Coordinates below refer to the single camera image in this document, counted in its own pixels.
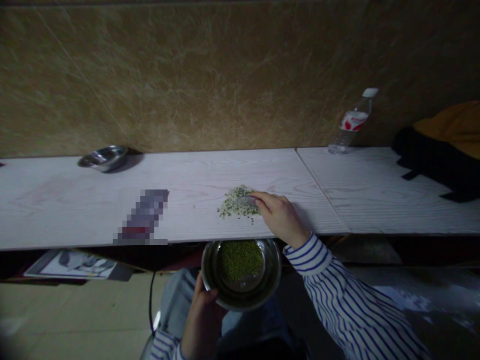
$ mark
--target bottle label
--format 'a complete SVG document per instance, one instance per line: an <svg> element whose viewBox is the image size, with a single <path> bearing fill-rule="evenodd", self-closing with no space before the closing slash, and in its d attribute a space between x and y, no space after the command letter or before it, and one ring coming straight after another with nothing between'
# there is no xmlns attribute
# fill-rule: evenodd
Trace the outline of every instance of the bottle label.
<svg viewBox="0 0 480 360"><path fill-rule="evenodd" d="M357 132L368 118L365 112L348 111L340 122L340 129Z"/></svg>

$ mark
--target marble wall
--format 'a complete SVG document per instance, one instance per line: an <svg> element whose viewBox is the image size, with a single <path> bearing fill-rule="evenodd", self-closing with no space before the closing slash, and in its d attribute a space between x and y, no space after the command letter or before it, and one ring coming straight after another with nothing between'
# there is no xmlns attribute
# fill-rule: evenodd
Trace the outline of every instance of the marble wall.
<svg viewBox="0 0 480 360"><path fill-rule="evenodd" d="M480 98L478 19L473 0L5 6L0 156L326 146L367 87L356 143L385 146Z"/></svg>

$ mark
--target metal bowl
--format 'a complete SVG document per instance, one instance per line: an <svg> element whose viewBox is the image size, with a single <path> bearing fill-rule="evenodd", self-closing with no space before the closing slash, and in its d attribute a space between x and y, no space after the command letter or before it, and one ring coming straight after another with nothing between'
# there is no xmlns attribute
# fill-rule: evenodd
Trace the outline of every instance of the metal bowl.
<svg viewBox="0 0 480 360"><path fill-rule="evenodd" d="M128 148L126 146L111 145L85 155L78 160L81 168L91 168L102 173L118 169L125 164Z"/></svg>
<svg viewBox="0 0 480 360"><path fill-rule="evenodd" d="M255 241L263 264L257 275L228 282L220 269L218 255L223 241L212 241L203 250L201 276L207 290L218 289L217 304L225 309L245 312L259 308L275 293L282 274L280 251L273 239Z"/></svg>

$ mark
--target bottle cap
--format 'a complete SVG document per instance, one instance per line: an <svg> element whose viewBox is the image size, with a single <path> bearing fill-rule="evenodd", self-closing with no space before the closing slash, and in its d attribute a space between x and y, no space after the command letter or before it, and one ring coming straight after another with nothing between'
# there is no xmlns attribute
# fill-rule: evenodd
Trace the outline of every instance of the bottle cap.
<svg viewBox="0 0 480 360"><path fill-rule="evenodd" d="M375 95L377 95L378 92L379 92L379 90L376 87L369 87L369 88L365 89L362 96L364 98L374 98Z"/></svg>

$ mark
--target wood grain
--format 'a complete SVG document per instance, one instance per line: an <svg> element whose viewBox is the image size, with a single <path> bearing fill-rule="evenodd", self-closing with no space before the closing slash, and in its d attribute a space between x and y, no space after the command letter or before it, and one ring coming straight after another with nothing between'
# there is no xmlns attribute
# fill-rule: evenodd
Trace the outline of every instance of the wood grain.
<svg viewBox="0 0 480 360"><path fill-rule="evenodd" d="M147 154L105 174L76 157L5 159L0 168L0 249L111 245L142 190L169 190L155 239L169 242L271 237L262 218L222 219L224 194L245 184L286 195L319 234L349 230L293 149Z"/></svg>
<svg viewBox="0 0 480 360"><path fill-rule="evenodd" d="M409 170L388 147L351 148L331 155L325 147L298 154L354 233L478 234L480 200L455 203L439 197L450 190Z"/></svg>

